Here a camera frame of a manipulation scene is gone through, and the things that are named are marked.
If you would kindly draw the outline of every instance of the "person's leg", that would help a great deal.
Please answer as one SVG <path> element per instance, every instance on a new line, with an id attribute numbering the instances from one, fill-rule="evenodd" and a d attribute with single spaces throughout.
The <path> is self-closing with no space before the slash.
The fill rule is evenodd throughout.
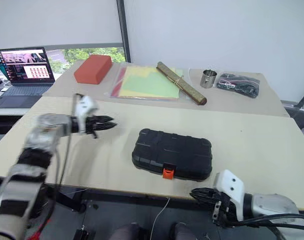
<path id="1" fill-rule="evenodd" d="M 175 225 L 174 228 L 174 239 L 175 240 L 197 240 L 197 237 L 193 232 L 186 226 L 185 223 L 180 222 Z"/>
<path id="2" fill-rule="evenodd" d="M 139 231 L 140 226 L 137 223 L 131 223 L 115 230 L 109 240 L 137 240 Z"/>

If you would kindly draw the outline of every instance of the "green trees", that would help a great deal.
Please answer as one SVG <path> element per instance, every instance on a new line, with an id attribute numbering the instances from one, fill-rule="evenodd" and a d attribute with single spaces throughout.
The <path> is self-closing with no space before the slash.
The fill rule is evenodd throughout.
<path id="1" fill-rule="evenodd" d="M 63 49 L 64 59 L 67 63 L 60 61 L 53 61 L 49 59 L 51 69 L 56 74 L 62 74 L 65 70 L 69 69 L 76 60 L 85 60 L 91 54 L 108 55 L 112 58 L 112 62 L 121 63 L 125 62 L 123 47 L 97 47 L 97 48 L 72 48 Z"/>

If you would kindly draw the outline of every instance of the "black plastic case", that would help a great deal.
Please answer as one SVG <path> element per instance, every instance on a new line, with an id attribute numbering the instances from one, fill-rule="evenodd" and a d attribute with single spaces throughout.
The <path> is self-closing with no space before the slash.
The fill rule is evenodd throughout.
<path id="1" fill-rule="evenodd" d="M 150 172 L 174 170 L 175 178 L 201 181 L 212 171 L 211 143 L 205 138 L 145 128 L 139 133 L 132 161 Z"/>

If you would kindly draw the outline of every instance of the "metal cup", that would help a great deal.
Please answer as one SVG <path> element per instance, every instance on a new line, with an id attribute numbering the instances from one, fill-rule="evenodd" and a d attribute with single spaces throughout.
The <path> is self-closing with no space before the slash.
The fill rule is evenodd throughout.
<path id="1" fill-rule="evenodd" d="M 204 70 L 201 77 L 200 86 L 205 89 L 212 88 L 216 76 L 217 76 L 217 72 L 211 69 Z"/>

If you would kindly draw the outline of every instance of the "laptop screen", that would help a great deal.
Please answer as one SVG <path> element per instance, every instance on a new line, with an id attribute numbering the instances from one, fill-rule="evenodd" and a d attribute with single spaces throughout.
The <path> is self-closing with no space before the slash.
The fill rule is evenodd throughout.
<path id="1" fill-rule="evenodd" d="M 43 47 L 0 49 L 0 59 L 12 85 L 55 82 Z"/>

